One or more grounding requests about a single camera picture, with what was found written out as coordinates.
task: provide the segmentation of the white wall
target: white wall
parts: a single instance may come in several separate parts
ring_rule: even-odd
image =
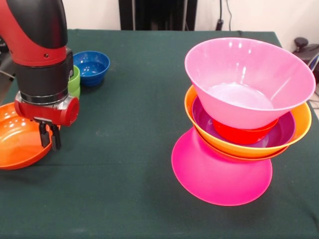
[[[63,0],[63,4],[69,29],[121,30],[118,0]]]
[[[228,0],[232,30],[274,31],[283,47],[294,50],[294,38],[303,36],[319,43],[319,0]],[[195,30],[214,30],[219,0],[198,0]],[[223,0],[223,30],[229,14]]]
[[[294,50],[294,38],[319,43],[319,0],[228,0],[232,30],[274,31],[284,48]],[[68,28],[120,30],[118,0],[63,0]],[[198,0],[195,30],[214,30],[219,0]],[[223,0],[223,30],[229,14]]]

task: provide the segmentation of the green tablecloth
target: green tablecloth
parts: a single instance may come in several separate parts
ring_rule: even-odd
[[[69,31],[74,53],[104,52],[111,67],[103,85],[82,88],[60,151],[0,171],[0,238],[318,238],[315,116],[307,136],[272,160],[269,189],[248,205],[205,203],[173,174],[172,148],[191,127],[184,57],[222,36],[238,32]],[[279,45],[271,32],[243,37]],[[13,84],[5,102],[16,92]]]

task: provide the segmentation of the bowl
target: bowl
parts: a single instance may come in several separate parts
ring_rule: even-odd
[[[239,129],[264,127],[305,103],[316,88],[301,59],[253,39],[202,42],[187,53],[185,69],[205,111]]]
[[[68,91],[74,92],[80,87],[80,70],[77,66],[73,66],[73,76],[68,82]]]
[[[295,107],[291,110],[296,122],[296,131],[292,139],[285,144],[274,146],[274,147],[247,147],[242,145],[233,144],[230,142],[226,142],[221,140],[217,137],[214,137],[207,133],[204,129],[202,129],[193,119],[192,116],[192,105],[194,100],[196,99],[197,94],[195,91],[195,87],[191,86],[186,95],[184,100],[184,106],[187,113],[188,118],[191,120],[193,125],[196,127],[200,135],[210,144],[213,145],[215,148],[219,149],[220,151],[226,152],[228,154],[234,155],[236,157],[242,158],[261,158],[267,157],[276,153],[277,151],[283,149],[284,147],[290,146],[297,141],[301,140],[309,131],[312,118],[309,106],[307,103],[303,103],[302,105]]]
[[[100,84],[110,67],[107,55],[98,51],[83,51],[73,55],[73,62],[79,68],[81,84],[95,86]]]
[[[196,97],[192,106],[192,117],[194,121],[201,127],[206,133],[223,141],[230,142],[222,137],[216,130],[212,119],[204,110],[200,100]],[[274,147],[288,143],[294,136],[296,131],[296,122],[291,112],[285,113],[278,119],[276,125],[266,134],[260,141],[252,144],[238,144],[247,147]]]
[[[239,129],[229,127],[213,119],[213,125],[220,136],[236,144],[253,144],[261,141],[277,124],[275,119],[268,125],[257,129]]]
[[[219,154],[222,154],[224,156],[227,156],[229,158],[229,160],[231,161],[234,161],[234,162],[255,162],[255,161],[261,161],[261,160],[266,160],[266,159],[272,159],[274,157],[277,157],[278,155],[282,154],[283,152],[285,152],[289,146],[287,147],[284,147],[280,150],[278,150],[277,152],[273,153],[273,154],[270,154],[270,155],[267,155],[265,157],[259,157],[259,158],[244,158],[244,157],[238,157],[238,156],[235,156],[235,155],[231,155],[229,153],[225,153],[221,150],[219,150],[218,148],[215,148],[213,145],[210,145],[204,138],[203,136],[201,136],[201,134],[197,131],[197,134],[198,136],[200,137],[200,139],[209,147],[211,148],[213,151],[219,153]]]
[[[80,99],[81,87],[79,86],[75,91],[69,92],[70,96]]]
[[[207,147],[194,127],[176,142],[171,164],[177,180],[189,193],[221,206],[239,206],[256,200],[267,190],[273,175],[270,159],[232,162]]]
[[[41,145],[39,124],[18,116],[14,103],[0,106],[0,169],[17,170],[41,160],[51,149]]]

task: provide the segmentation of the pink bowl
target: pink bowl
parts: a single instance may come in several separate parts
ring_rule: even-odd
[[[185,68],[205,111],[239,129],[263,127],[303,104],[316,81],[294,54],[246,38],[217,38],[194,46]]]

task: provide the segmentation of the orange plate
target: orange plate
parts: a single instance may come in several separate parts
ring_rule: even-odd
[[[51,146],[41,146],[38,123],[18,116],[14,103],[0,107],[0,169],[30,166],[43,158]]]

